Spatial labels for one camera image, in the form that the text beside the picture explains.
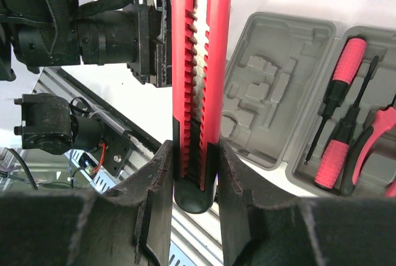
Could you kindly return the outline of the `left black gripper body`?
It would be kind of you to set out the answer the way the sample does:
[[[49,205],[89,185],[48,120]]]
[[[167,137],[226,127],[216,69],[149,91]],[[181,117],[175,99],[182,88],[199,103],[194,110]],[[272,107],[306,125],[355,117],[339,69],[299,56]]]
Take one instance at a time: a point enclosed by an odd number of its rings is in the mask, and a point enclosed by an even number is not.
[[[97,0],[79,7],[84,64],[126,64],[142,84],[171,86],[171,0]]]

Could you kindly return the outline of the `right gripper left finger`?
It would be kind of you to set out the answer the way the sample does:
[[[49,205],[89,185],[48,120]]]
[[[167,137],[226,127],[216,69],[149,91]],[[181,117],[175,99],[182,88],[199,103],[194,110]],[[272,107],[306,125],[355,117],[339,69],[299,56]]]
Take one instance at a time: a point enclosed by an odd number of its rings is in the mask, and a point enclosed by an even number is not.
[[[173,145],[99,194],[90,189],[1,194],[2,265],[167,265]]]

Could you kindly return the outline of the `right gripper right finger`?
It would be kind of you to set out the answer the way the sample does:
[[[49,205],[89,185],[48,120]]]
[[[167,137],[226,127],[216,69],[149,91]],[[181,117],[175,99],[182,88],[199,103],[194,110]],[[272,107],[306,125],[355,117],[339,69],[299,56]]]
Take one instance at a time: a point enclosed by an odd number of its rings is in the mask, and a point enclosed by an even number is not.
[[[395,200],[297,197],[220,144],[225,265],[394,265]]]

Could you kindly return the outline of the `red utility knife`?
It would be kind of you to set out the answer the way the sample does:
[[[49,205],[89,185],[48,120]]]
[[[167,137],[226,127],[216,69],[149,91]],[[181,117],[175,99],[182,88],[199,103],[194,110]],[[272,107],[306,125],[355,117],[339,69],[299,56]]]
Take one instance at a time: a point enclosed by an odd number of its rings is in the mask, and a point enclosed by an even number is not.
[[[171,0],[174,200],[215,198],[231,0]]]

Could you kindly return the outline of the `red black screwdriver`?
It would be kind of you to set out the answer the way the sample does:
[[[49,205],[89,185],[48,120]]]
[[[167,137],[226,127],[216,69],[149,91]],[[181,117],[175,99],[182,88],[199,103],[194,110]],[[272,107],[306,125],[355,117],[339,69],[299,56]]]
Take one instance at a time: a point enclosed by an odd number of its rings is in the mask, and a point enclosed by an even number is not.
[[[326,122],[332,117],[335,109],[343,103],[357,74],[366,47],[367,41],[362,37],[350,38],[345,43],[323,97],[325,107],[321,114],[322,121],[304,159],[305,165],[310,162]]]
[[[344,166],[352,135],[356,127],[356,119],[360,111],[360,102],[369,81],[379,62],[379,55],[375,55],[369,65],[368,72],[361,84],[361,88],[354,103],[349,107],[346,115],[339,121],[324,149],[318,166],[314,182],[324,189],[332,189]]]

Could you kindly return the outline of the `grey plastic tool case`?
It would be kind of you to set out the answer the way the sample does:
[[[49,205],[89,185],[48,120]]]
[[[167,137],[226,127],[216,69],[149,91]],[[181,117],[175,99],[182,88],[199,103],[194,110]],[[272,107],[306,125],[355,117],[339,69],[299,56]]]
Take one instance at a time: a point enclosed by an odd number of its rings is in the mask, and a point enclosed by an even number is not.
[[[325,91],[345,43],[353,37],[367,41],[363,59],[305,165],[322,121]],[[294,186],[314,195],[341,195],[343,168],[332,189],[317,186],[314,178],[329,137],[354,103],[375,55],[379,62],[361,99],[349,150],[376,111],[395,97],[395,31],[355,26],[337,37],[332,22],[254,13],[228,63],[222,136],[239,156],[260,169],[283,171]],[[395,128],[371,149],[350,196],[383,195],[395,195]]]

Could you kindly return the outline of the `red handled pliers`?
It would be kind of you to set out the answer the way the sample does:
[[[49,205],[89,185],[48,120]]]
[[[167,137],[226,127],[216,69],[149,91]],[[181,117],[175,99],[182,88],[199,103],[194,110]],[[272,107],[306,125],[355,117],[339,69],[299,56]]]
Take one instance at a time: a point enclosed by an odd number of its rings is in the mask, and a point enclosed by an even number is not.
[[[395,97],[386,107],[376,111],[372,123],[362,130],[348,151],[339,188],[342,196],[352,195],[371,149],[381,136],[393,128],[395,128]]]

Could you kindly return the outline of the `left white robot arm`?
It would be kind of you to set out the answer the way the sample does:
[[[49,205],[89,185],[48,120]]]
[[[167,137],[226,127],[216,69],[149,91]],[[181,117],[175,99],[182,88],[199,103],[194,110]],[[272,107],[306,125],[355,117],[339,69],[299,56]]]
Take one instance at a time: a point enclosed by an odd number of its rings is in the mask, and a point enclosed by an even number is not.
[[[1,0],[1,78],[11,56],[41,67],[125,63],[142,84],[171,85],[171,0]]]

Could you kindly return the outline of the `aluminium mounting rail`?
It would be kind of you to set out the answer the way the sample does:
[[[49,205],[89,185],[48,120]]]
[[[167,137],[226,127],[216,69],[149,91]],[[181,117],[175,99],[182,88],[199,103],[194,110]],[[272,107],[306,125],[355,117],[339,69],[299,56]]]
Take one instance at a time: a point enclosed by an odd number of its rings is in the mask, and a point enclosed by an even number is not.
[[[83,98],[119,134],[130,141],[126,150],[115,152],[122,163],[105,163],[91,180],[99,192],[105,192],[143,167],[170,133],[165,113],[170,110],[170,88],[142,85],[133,77],[105,79],[101,70],[93,72],[95,80],[78,79],[64,69],[43,70],[35,91],[52,93],[75,105]],[[200,215],[182,211],[173,205],[171,217],[170,265],[223,265],[218,205]]]

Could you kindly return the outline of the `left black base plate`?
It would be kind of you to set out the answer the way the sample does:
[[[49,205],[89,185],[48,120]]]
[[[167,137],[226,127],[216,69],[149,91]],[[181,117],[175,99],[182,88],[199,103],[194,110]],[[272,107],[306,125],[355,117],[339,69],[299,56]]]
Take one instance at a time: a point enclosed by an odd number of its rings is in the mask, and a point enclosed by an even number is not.
[[[109,132],[104,136],[106,145],[104,167],[110,175],[117,177],[126,165],[134,146],[129,139],[115,132]]]

